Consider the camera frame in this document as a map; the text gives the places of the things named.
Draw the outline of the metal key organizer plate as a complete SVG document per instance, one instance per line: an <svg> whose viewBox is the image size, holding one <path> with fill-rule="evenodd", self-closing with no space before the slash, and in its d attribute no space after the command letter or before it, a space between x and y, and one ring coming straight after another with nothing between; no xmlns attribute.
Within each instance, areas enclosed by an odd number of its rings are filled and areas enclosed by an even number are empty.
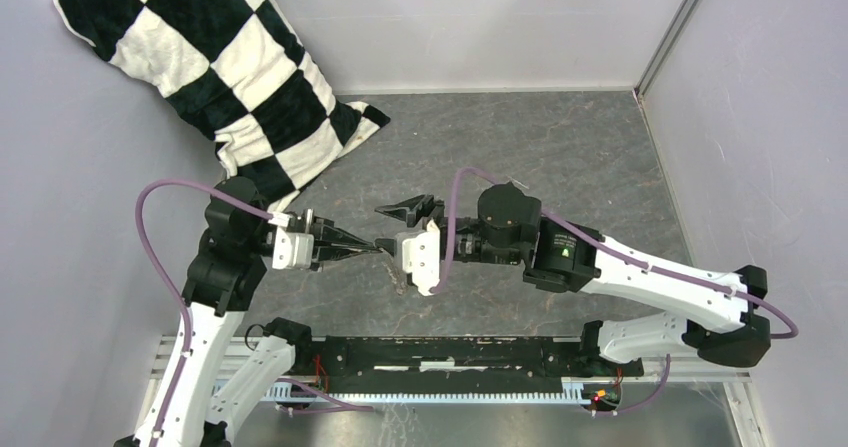
<svg viewBox="0 0 848 447"><path fill-rule="evenodd" d="M390 258L384 260L384 266L390 277L393 292L398 296L403 296L408 291L405 274L398 270Z"/></svg>

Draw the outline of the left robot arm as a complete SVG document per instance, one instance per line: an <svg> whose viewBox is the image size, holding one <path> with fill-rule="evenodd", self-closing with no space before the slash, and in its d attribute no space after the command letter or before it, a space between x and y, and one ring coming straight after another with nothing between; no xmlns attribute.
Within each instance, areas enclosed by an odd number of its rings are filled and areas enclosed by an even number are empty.
<svg viewBox="0 0 848 447"><path fill-rule="evenodd" d="M228 346L268 269L318 270L322 263L378 252L378 247L328 219L270 213L254 182L232 177L209 187L207 228L176 288L153 251L143 209L147 197L166 186L148 185L135 206L138 234L155 270L177 302L180 324L163 382L141 425L119 446L231 446L266 392L287 372L302 374L314 361L310 327L277 318L262 328L248 360L223 388L213 388Z"/></svg>

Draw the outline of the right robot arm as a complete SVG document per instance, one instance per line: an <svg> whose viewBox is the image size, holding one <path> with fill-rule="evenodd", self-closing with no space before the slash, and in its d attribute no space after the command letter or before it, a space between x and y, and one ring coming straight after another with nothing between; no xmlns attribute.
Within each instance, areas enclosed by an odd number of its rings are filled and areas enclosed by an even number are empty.
<svg viewBox="0 0 848 447"><path fill-rule="evenodd" d="M380 246L410 285L435 294L455 262L522 268L523 280L552 292L619 297L651 306L649 316L585 324L580 367L602 375L615 364L692 352L725 367L750 368L772 344L771 325L757 313L767 275L744 266L700 270L648 255L588 227L544 213L537 198L510 183L484 190L473 217L459 218L430 195L380 208L407 229Z"/></svg>

